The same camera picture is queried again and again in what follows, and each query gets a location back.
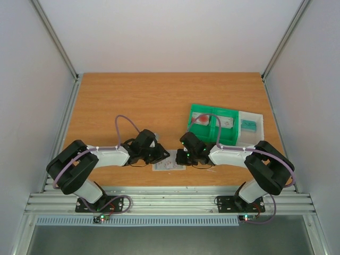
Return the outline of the translucent grey card holder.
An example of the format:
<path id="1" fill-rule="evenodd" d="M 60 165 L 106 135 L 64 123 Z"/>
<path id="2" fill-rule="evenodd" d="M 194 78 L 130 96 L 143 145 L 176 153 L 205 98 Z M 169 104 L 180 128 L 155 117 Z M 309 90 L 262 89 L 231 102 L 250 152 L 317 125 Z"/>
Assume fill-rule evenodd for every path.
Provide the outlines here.
<path id="1" fill-rule="evenodd" d="M 178 165 L 176 163 L 177 150 L 169 150 L 169 157 L 163 159 L 162 161 L 153 164 L 153 171 L 183 171 L 186 170 L 186 166 Z"/>

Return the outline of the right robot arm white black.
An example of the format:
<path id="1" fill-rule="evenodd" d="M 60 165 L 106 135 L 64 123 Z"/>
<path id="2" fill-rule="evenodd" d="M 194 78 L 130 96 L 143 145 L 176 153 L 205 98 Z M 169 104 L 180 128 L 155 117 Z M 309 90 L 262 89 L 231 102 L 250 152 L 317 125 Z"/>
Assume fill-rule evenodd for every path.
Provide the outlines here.
<path id="1" fill-rule="evenodd" d="M 267 141 L 247 147 L 226 146 L 204 143 L 192 132 L 184 134 L 180 141 L 184 148 L 176 153 L 179 165 L 230 165 L 248 169 L 252 180 L 243 183 L 228 201 L 238 213 L 246 212 L 267 194 L 279 195 L 296 181 L 293 164 Z"/>

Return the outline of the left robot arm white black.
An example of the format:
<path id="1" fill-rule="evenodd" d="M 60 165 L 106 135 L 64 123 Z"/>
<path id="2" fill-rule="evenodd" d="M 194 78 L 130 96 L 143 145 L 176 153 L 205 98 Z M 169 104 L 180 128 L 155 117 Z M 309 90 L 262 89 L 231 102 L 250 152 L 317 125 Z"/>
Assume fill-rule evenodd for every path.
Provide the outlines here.
<path id="1" fill-rule="evenodd" d="M 86 145 L 75 140 L 60 152 L 46 167 L 53 187 L 63 194 L 75 194 L 89 211 L 103 212 L 113 202 L 97 183 L 89 180 L 95 168 L 132 166 L 139 160 L 146 165 L 156 164 L 170 156 L 150 130 L 144 129 L 136 138 L 112 147 Z"/>

